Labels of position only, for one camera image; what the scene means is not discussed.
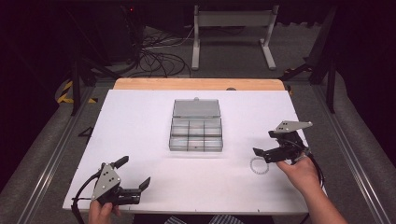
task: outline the black cable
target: black cable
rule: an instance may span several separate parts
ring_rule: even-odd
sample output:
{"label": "black cable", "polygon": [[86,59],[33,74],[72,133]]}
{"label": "black cable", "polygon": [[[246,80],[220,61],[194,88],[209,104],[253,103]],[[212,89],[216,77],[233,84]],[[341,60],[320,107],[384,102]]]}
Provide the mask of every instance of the black cable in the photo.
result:
{"label": "black cable", "polygon": [[163,42],[171,41],[173,39],[171,38],[177,38],[175,35],[170,35],[165,32],[155,32],[150,35],[146,35],[145,41],[143,44],[143,48],[150,48],[150,47],[170,47],[175,44],[180,44],[182,43],[185,39],[184,38],[177,38],[175,42],[172,42],[171,44],[164,44]]}
{"label": "black cable", "polygon": [[309,213],[306,214],[306,216],[304,217],[304,219],[300,222],[300,224],[303,224],[306,222],[306,220],[309,218]]}
{"label": "black cable", "polygon": [[[181,63],[180,69],[174,71],[176,68],[174,62]],[[170,63],[172,65],[170,71],[167,71],[165,69],[164,63]],[[143,71],[132,73],[128,77],[151,77],[153,76],[153,72],[158,71],[160,69],[162,69],[164,72],[163,77],[175,76],[181,73],[186,67],[189,70],[189,76],[191,77],[190,68],[187,66],[187,64],[184,62],[182,58],[180,58],[175,54],[155,53],[147,49],[141,49],[141,57],[139,59],[137,66]]]}
{"label": "black cable", "polygon": [[290,141],[290,140],[287,140],[287,139],[282,139],[281,141],[279,141],[279,142],[287,142],[287,143],[289,143],[289,144],[292,144],[292,145],[294,145],[294,146],[296,146],[296,147],[298,147],[300,150],[302,150],[302,151],[304,151],[305,150],[305,148],[304,147],[302,147],[302,146],[300,146],[300,145],[298,145],[297,143],[295,143],[295,142],[292,142],[292,141]]}
{"label": "black cable", "polygon": [[318,174],[318,179],[319,179],[319,183],[320,186],[323,188],[324,187],[324,181],[325,181],[325,177],[324,174],[322,172],[322,170],[319,167],[319,164],[317,163],[317,161],[314,159],[314,155],[312,153],[310,153],[309,155],[307,155],[307,157],[309,159],[311,159],[311,161],[314,163],[315,168],[317,169],[317,174]]}
{"label": "black cable", "polygon": [[85,183],[81,186],[81,188],[78,190],[76,197],[72,198],[73,204],[72,204],[72,212],[74,216],[76,217],[78,224],[84,224],[84,220],[82,219],[81,213],[79,212],[78,209],[78,201],[79,200],[86,200],[85,198],[79,198],[79,195],[81,192],[87,187],[91,181],[93,181],[95,178],[98,178],[100,176],[101,171],[98,171],[96,174],[92,175]]}

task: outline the human hand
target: human hand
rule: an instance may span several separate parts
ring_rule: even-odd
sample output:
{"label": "human hand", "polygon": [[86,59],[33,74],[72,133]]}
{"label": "human hand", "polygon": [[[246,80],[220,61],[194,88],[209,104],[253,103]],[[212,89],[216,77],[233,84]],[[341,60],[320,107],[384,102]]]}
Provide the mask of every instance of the human hand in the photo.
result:
{"label": "human hand", "polygon": [[89,224],[111,224],[111,213],[120,216],[120,209],[112,203],[105,203],[103,206],[98,201],[93,200],[90,204]]}
{"label": "human hand", "polygon": [[305,157],[294,165],[289,165],[285,161],[278,161],[276,165],[286,174],[291,184],[302,194],[306,194],[313,189],[320,189],[318,173],[314,163]]}

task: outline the white ring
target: white ring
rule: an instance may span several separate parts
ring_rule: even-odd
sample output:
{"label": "white ring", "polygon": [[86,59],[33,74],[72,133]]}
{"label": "white ring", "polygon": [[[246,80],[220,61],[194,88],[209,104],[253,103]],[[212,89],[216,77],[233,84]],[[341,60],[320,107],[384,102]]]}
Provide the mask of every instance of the white ring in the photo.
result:
{"label": "white ring", "polygon": [[267,169],[266,170],[264,170],[263,172],[258,172],[257,170],[255,170],[253,168],[253,162],[254,161],[265,161],[265,159],[262,158],[262,157],[255,157],[255,158],[250,160],[250,169],[251,169],[251,171],[253,171],[254,174],[256,174],[256,175],[265,175],[265,174],[268,173],[268,171],[270,170],[270,165],[268,163],[267,163]]}

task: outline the metal rail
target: metal rail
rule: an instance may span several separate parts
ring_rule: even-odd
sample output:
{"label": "metal rail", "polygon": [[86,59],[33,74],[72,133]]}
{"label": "metal rail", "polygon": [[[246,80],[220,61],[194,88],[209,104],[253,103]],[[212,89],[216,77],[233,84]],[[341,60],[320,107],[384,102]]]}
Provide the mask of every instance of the metal rail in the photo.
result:
{"label": "metal rail", "polygon": [[[81,102],[88,102],[92,92],[93,87],[86,87],[86,90],[81,97]],[[79,116],[81,115],[82,110],[84,109],[84,106],[85,104],[82,104],[76,115],[71,117],[70,120],[67,122],[64,133],[62,134],[58,145],[54,149],[46,168],[44,169],[37,184],[35,185],[35,190],[33,191],[28,203],[24,207],[18,223],[30,223],[35,216],[35,212],[37,211],[38,206],[43,200],[44,195],[50,185],[50,181],[55,175],[56,169],[61,162],[62,156],[66,150],[67,144],[70,139],[70,134],[71,132],[73,132],[73,129],[78,121]]]}
{"label": "metal rail", "polygon": [[333,131],[336,134],[336,140],[341,148],[341,152],[346,159],[346,163],[348,164],[349,169],[355,177],[356,183],[361,189],[361,193],[373,214],[375,222],[390,224],[391,222],[388,218],[388,215],[385,212],[384,207],[382,206],[378,197],[376,196],[375,190],[373,189],[367,174],[364,172],[358,158],[356,157],[352,146],[349,144],[347,137],[344,134],[340,123],[338,122],[337,117],[330,112],[329,108],[326,105],[323,89],[318,85],[314,85],[312,86],[312,88],[318,100],[320,101],[322,109],[326,112],[326,115],[332,125]]}

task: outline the white paper sheet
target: white paper sheet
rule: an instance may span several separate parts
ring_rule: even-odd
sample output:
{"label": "white paper sheet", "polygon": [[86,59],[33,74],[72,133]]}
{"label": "white paper sheet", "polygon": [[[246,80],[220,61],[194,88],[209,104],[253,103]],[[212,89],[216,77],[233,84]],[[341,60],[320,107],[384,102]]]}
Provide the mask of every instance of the white paper sheet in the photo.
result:
{"label": "white paper sheet", "polygon": [[[172,152],[169,132],[176,99],[218,99],[223,150]],[[124,189],[151,183],[140,204],[123,205],[134,213],[290,215],[307,213],[301,194],[274,163],[266,175],[249,166],[253,147],[278,147],[268,131],[282,120],[298,120],[286,91],[109,91],[64,200],[71,198],[102,162],[129,156],[118,171]],[[92,196],[94,181],[81,197]],[[90,201],[80,201],[81,210]]]}

